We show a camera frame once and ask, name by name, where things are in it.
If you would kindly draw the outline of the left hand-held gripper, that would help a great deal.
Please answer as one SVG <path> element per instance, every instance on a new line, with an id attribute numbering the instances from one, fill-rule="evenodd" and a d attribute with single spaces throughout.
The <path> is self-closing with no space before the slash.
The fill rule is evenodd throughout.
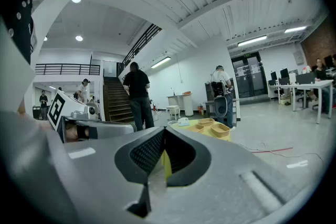
<path id="1" fill-rule="evenodd" d="M 66 143 L 67 122 L 75 124 L 76 121 L 99 121 L 98 110 L 94 103 L 84 104 L 73 96 L 57 90 L 47 117 L 62 142 Z M 90 123 L 89 139 L 119 137 L 136 131 L 136 126 L 129 123 Z"/>

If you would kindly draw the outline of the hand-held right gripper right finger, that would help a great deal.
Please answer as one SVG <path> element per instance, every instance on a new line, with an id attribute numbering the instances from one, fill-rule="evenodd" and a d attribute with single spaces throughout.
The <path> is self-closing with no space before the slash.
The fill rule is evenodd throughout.
<path id="1" fill-rule="evenodd" d="M 308 201 L 286 176 L 235 143 L 181 130 L 211 154 L 206 173 L 187 187 L 167 188 L 148 216 L 153 224 L 285 224 Z"/>

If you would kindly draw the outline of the person's left forearm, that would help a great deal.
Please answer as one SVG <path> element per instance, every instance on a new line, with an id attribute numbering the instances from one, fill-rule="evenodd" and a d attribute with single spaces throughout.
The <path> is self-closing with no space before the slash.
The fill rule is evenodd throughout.
<path id="1" fill-rule="evenodd" d="M 48 120 L 35 120 L 35 122 L 43 130 L 53 130 L 54 131 L 52 124 Z"/>

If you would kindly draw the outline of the person's left hand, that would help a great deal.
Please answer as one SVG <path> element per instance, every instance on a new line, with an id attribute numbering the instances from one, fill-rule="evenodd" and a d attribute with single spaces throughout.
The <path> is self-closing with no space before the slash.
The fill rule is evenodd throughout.
<path id="1" fill-rule="evenodd" d="M 75 142 L 78 140 L 77 126 L 75 124 L 67 123 L 65 130 L 67 142 Z"/>

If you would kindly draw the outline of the dark wooden staircase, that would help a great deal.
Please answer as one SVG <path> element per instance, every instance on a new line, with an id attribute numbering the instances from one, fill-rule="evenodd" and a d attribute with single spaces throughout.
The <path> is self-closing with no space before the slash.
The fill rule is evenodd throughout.
<path id="1" fill-rule="evenodd" d="M 108 122 L 133 122 L 129 95 L 116 77 L 103 78 L 104 115 Z"/>

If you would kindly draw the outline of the white stool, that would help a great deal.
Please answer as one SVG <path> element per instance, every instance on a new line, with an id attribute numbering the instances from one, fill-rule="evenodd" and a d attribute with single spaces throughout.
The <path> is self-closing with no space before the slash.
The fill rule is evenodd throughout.
<path id="1" fill-rule="evenodd" d="M 169 105 L 166 107 L 166 112 L 169 114 L 170 118 L 178 120 L 180 116 L 180 107 L 178 105 Z"/>

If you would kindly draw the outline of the grey oval seat shell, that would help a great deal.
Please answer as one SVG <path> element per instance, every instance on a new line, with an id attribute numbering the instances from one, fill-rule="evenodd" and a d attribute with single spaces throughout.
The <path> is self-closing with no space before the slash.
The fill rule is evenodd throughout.
<path id="1" fill-rule="evenodd" d="M 227 99 L 225 96 L 217 96 L 214 99 L 214 112 L 217 118 L 224 118 L 227 114 Z"/>

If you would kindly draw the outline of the white cabinet counter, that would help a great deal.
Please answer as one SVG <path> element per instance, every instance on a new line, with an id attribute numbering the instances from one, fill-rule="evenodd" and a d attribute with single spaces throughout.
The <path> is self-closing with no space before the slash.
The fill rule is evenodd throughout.
<path id="1" fill-rule="evenodd" d="M 184 111 L 185 116 L 193 116 L 194 110 L 192 105 L 192 94 L 172 95 L 168 96 L 169 106 L 178 105 L 181 111 Z"/>

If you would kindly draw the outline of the black balcony railing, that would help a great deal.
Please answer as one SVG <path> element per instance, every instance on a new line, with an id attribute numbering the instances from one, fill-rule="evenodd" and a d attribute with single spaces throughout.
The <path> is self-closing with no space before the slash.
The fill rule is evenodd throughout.
<path id="1" fill-rule="evenodd" d="M 74 63 L 45 63 L 35 66 L 37 75 L 100 75 L 99 65 Z"/>

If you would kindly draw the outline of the dark shelf unit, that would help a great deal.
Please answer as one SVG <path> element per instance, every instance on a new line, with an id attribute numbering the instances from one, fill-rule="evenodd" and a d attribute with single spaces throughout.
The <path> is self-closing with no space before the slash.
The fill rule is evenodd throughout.
<path id="1" fill-rule="evenodd" d="M 231 83 L 232 83 L 232 87 L 233 87 L 233 91 L 232 91 L 232 97 L 233 97 L 233 122 L 234 124 L 237 121 L 240 121 L 240 114 L 237 116 L 237 99 L 236 99 L 236 94 L 235 94 L 235 89 L 234 89 L 234 81 L 233 78 L 230 79 Z M 211 85 L 209 83 L 205 83 L 205 91 L 206 91 L 206 97 L 207 97 L 207 101 L 204 102 L 205 104 L 205 111 L 206 111 L 206 117 L 207 118 L 214 118 L 216 119 L 217 116 L 215 114 L 214 111 L 214 97 L 212 94 L 212 88 Z"/>

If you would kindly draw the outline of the black backpack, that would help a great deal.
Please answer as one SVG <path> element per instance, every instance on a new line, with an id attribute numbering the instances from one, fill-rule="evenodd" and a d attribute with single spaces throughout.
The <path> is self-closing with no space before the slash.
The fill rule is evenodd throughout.
<path id="1" fill-rule="evenodd" d="M 222 82 L 211 82 L 213 98 L 224 97 L 227 94 L 227 86 Z"/>

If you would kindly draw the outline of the black stair railing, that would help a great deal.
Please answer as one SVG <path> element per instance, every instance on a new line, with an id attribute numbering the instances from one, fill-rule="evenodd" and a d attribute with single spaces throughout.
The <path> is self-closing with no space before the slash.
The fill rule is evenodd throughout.
<path id="1" fill-rule="evenodd" d="M 121 72 L 126 68 L 128 64 L 132 62 L 134 57 L 140 52 L 140 50 L 145 47 L 145 45 L 160 31 L 161 27 L 151 24 L 146 31 L 140 36 L 140 38 L 135 42 L 131 50 L 125 56 L 124 60 L 121 63 L 118 63 L 117 75 L 120 75 Z"/>

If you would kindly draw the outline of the black glass double door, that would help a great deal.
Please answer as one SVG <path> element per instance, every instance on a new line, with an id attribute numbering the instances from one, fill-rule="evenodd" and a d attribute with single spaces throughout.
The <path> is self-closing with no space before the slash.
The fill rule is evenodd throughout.
<path id="1" fill-rule="evenodd" d="M 252 53 L 250 57 L 243 55 L 233 58 L 232 63 L 240 98 L 268 93 L 265 72 L 258 52 Z"/>

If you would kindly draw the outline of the dark grey desk divider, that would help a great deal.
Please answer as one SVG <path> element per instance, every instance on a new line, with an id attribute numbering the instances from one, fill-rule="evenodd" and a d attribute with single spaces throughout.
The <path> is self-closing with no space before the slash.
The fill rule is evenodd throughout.
<path id="1" fill-rule="evenodd" d="M 315 81 L 316 81 L 316 77 L 315 77 L 314 72 L 296 75 L 297 84 L 314 84 Z"/>

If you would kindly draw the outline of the person's black buttoned shirt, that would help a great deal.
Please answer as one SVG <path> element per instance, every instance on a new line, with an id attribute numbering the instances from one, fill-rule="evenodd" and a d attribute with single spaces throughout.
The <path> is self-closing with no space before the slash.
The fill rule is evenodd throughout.
<path id="1" fill-rule="evenodd" d="M 32 0 L 4 0 L 0 6 L 8 34 L 28 63 L 37 44 L 32 7 Z"/>

